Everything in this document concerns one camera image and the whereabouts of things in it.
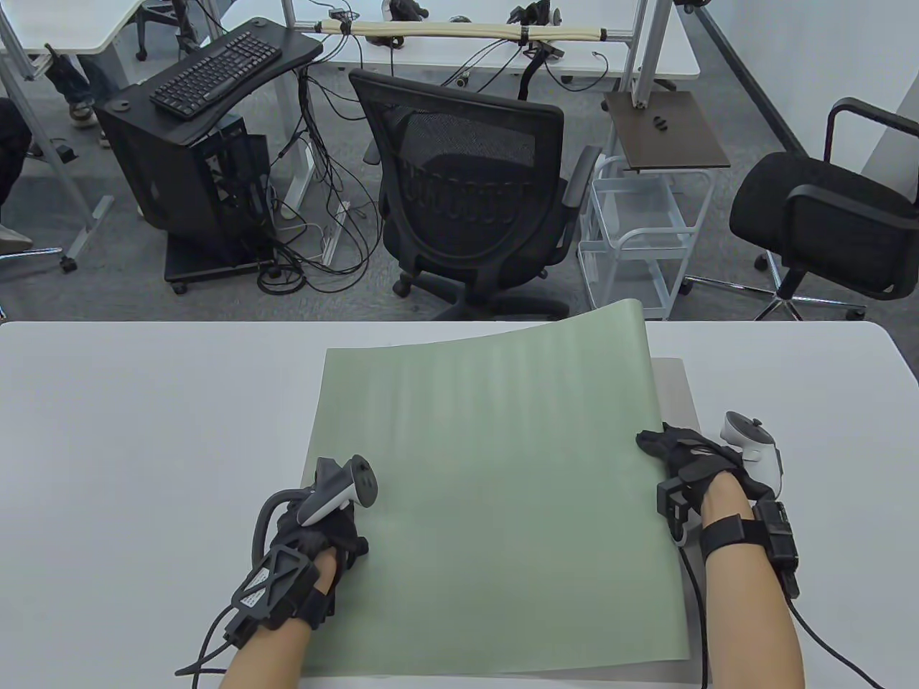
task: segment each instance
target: black keyboard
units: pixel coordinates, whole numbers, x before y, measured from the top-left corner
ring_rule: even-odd
[[[154,105],[181,119],[192,119],[281,56],[280,48],[257,39],[251,31],[205,52],[186,70],[157,86],[150,94]]]

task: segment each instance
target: floor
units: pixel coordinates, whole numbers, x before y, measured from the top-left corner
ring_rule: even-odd
[[[196,7],[193,20],[203,27]],[[702,75],[689,86],[707,112],[732,167],[720,176],[709,215],[699,236],[690,264],[690,273],[718,277],[751,285],[767,286],[768,277],[753,268],[757,251],[728,231],[728,215],[733,194],[747,171],[768,152],[780,145],[753,102],[741,88],[721,58],[704,28],[695,17],[683,16],[686,31],[698,56]],[[133,27],[126,40],[134,41]],[[171,29],[148,25],[150,57],[138,64],[141,75],[160,71],[176,59],[176,44]],[[328,65],[315,75],[335,91],[347,93],[346,74]],[[474,74],[473,79],[483,79]],[[309,289],[286,297],[263,294],[253,276],[235,277],[193,285],[182,297],[163,281],[165,235],[147,225],[139,216],[130,190],[111,152],[96,144],[96,131],[78,131],[70,126],[63,100],[46,81],[27,85],[28,96],[50,135],[64,137],[80,156],[68,166],[91,203],[103,194],[115,197],[106,222],[79,257],[79,269],[63,275],[56,261],[46,258],[8,262],[0,270],[0,303],[11,319],[18,320],[417,320],[438,313],[443,304],[424,294],[408,299],[396,298],[391,284],[398,275],[395,261],[383,250],[373,255],[369,271],[350,290],[324,295]],[[510,76],[494,82],[489,91],[512,96],[515,83]],[[534,79],[530,99],[560,106],[566,117],[563,172],[570,171],[577,154],[588,143],[603,141],[607,116],[600,109],[597,92],[573,94],[562,91],[549,79]],[[272,151],[285,142],[275,120],[273,89],[262,89],[238,108],[250,131],[264,132]],[[337,104],[346,113],[357,113],[357,106]],[[361,163],[370,140],[364,122],[346,122],[335,116],[324,99],[315,104],[317,121],[329,151],[364,181],[375,195],[379,171]],[[289,179],[287,161],[275,167],[279,188]],[[346,187],[346,198],[357,205],[363,202],[356,185]],[[313,187],[302,213],[307,220],[323,225],[329,222],[323,210],[324,192]],[[369,220],[363,220],[369,232]],[[35,239],[37,246],[68,246],[77,230],[67,200],[48,165],[33,161],[26,168],[3,207],[3,223]],[[315,245],[316,230],[310,230],[298,245],[302,252]],[[339,260],[346,261],[347,249]],[[550,270],[547,280],[536,280],[522,293],[542,293],[565,299],[574,312],[588,309],[584,283],[576,256]],[[803,293],[816,297],[854,299],[854,296],[819,278],[809,277]],[[919,320],[915,311],[919,296],[901,301],[872,302],[868,319],[880,324],[893,337],[913,372],[919,371]],[[751,318],[761,304],[715,289],[696,288],[677,300],[675,320],[741,320]],[[839,311],[804,310],[806,318],[841,318]]]

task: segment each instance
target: jeans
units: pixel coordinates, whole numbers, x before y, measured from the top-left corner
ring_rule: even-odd
[[[0,205],[9,196],[26,160],[32,132],[9,98],[0,98]]]
[[[77,72],[66,55],[56,56],[45,73],[68,104],[75,106],[103,103],[120,90],[99,67],[95,55],[79,55],[77,59],[86,76]]]

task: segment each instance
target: black office chair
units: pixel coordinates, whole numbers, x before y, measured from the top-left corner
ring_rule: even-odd
[[[545,277],[568,254],[599,147],[582,151],[566,181],[557,107],[349,76],[373,132],[364,160],[383,166],[383,243],[403,270],[392,290],[407,297],[417,287],[453,304],[441,321],[565,318],[564,302],[499,292]]]
[[[147,22],[178,28],[176,40],[179,49],[185,53],[196,51],[201,43],[188,19],[186,0],[145,0],[128,23],[131,22],[137,25],[138,50],[135,57],[140,62],[147,59]]]
[[[731,209],[731,232],[766,249],[754,263],[769,270],[775,289],[737,285],[708,277],[684,278],[680,294],[693,284],[766,296],[755,320],[784,307],[803,320],[796,304],[846,309],[846,318],[865,318],[865,306],[795,294],[808,273],[872,299],[902,299],[919,274],[919,201],[830,163],[836,115],[852,112],[919,138],[919,123],[855,98],[833,106],[826,125],[823,160],[794,153],[770,153],[744,179]],[[773,254],[789,271],[778,273]]]

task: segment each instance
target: green cloth sheet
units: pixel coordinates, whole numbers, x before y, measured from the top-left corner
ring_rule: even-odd
[[[304,485],[353,454],[380,496],[305,671],[494,674],[688,657],[655,509],[641,305],[436,344],[332,349]]]

